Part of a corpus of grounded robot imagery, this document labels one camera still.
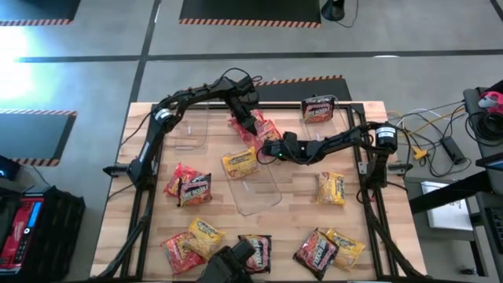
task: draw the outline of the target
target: black floor mat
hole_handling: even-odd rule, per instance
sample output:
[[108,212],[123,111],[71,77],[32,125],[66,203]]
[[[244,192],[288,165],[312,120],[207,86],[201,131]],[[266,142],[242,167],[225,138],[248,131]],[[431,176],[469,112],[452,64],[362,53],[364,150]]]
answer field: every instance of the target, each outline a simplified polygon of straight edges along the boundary
[[0,0],[0,27],[70,24],[80,0]]
[[261,82],[255,87],[260,101],[301,101],[313,95],[331,94],[339,101],[351,101],[346,80],[341,75]]
[[180,24],[320,28],[318,0],[184,0]]
[[19,164],[57,166],[77,113],[0,109],[0,154]]

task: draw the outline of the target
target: red snack bag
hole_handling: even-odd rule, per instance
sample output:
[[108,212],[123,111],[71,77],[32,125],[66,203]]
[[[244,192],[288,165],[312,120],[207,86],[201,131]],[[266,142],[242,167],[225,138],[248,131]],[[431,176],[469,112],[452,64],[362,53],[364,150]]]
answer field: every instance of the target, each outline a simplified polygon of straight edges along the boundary
[[179,182],[178,207],[202,204],[211,200],[211,174],[195,177],[191,182]]
[[339,247],[325,234],[316,229],[304,242],[293,259],[306,267],[319,280],[336,258]]
[[180,233],[161,243],[167,260],[170,262],[173,275],[180,274],[195,266],[204,264],[204,259],[201,256],[183,246],[183,241],[188,236],[190,236],[190,232]]
[[[256,118],[256,121],[255,121],[255,128],[258,128],[260,127],[260,125],[262,125],[265,120],[264,120],[264,117],[263,117],[263,114],[262,114],[262,111],[259,110],[259,109],[253,109],[250,111],[250,113]],[[231,117],[229,119],[229,122],[230,124],[232,125],[232,127],[234,128],[234,130],[240,135],[241,138],[243,138],[246,142],[246,140],[249,140],[250,139],[250,136],[253,137],[253,134],[250,134],[247,130],[245,130],[237,121],[236,121],[236,118],[234,117]]]
[[195,177],[201,175],[202,173],[194,170],[193,168],[179,163],[176,169],[174,169],[170,182],[164,188],[164,192],[173,197],[178,197],[178,184],[180,181],[190,182]]
[[264,146],[265,140],[277,141],[281,139],[281,134],[274,126],[273,121],[267,120],[262,126],[257,129],[257,137],[255,137],[254,146],[260,149]]
[[255,254],[246,261],[244,269],[250,274],[270,273],[270,236],[238,235],[237,238],[246,239],[255,248]]

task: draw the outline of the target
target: food package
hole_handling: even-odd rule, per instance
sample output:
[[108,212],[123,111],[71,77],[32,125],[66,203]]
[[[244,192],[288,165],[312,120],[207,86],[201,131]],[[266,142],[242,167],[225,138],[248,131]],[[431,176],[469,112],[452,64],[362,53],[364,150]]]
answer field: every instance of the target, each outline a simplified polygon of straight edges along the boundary
[[325,122],[333,117],[334,102],[332,95],[310,97],[301,102],[304,123]]
[[271,236],[239,235],[239,240],[246,239],[255,248],[255,254],[246,261],[244,269],[250,274],[270,273]]
[[222,164],[227,175],[232,179],[244,177],[259,170],[255,147],[226,154],[222,157]]
[[353,268],[365,245],[337,233],[334,229],[329,229],[327,237],[339,246],[334,265],[346,270]]
[[262,126],[257,129],[257,136],[252,140],[253,146],[256,149],[261,149],[264,146],[264,141],[277,141],[281,139],[281,134],[274,126],[273,121],[267,120]]
[[344,175],[322,172],[317,176],[318,190],[316,192],[317,204],[345,204]]
[[173,275],[180,274],[195,266],[204,264],[204,259],[200,255],[183,247],[183,241],[189,235],[189,232],[180,233],[161,243],[167,260],[170,262]]
[[218,231],[213,226],[196,217],[189,227],[190,235],[184,240],[183,246],[209,260],[222,242],[225,232]]
[[164,192],[170,196],[178,197],[178,187],[180,181],[190,182],[197,176],[201,176],[202,173],[194,170],[193,168],[179,163],[174,169],[173,176],[171,176],[170,182],[164,188]]
[[244,143],[250,147],[254,146],[259,150],[264,145],[265,140],[277,141],[281,138],[281,134],[272,120],[264,119],[262,112],[258,109],[251,110],[251,113],[257,119],[255,122],[255,129],[257,130],[256,136],[245,130],[234,118],[229,120]]
[[211,174],[195,177],[190,182],[178,182],[178,207],[202,204],[211,200]]
[[319,281],[337,255],[337,245],[316,229],[304,242],[293,259],[306,267]]
[[[255,129],[259,128],[260,125],[262,125],[265,120],[262,114],[262,111],[259,109],[252,109],[250,113],[256,118],[255,121]],[[230,124],[232,125],[233,129],[240,135],[243,140],[249,139],[250,137],[253,137],[253,134],[245,130],[236,120],[236,118],[231,117],[229,119]]]

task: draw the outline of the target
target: metal bracket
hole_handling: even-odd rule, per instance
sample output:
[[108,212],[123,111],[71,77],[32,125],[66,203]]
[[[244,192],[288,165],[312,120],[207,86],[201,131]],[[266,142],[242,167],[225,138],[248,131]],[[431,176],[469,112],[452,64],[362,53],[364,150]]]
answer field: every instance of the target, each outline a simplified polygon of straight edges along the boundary
[[[367,174],[367,164],[368,162],[358,162],[358,172],[361,175]],[[407,164],[393,163],[386,164],[386,173],[388,175],[404,175],[407,172]]]

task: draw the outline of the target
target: pink object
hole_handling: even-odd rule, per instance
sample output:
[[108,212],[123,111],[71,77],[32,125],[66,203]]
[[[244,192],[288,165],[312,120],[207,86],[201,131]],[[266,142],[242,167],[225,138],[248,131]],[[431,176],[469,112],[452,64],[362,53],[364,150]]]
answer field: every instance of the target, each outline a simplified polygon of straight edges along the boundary
[[503,114],[503,94],[497,91],[489,91],[480,95],[481,100],[479,101],[479,106],[481,108],[484,105],[489,106],[487,111],[489,113],[500,113]]

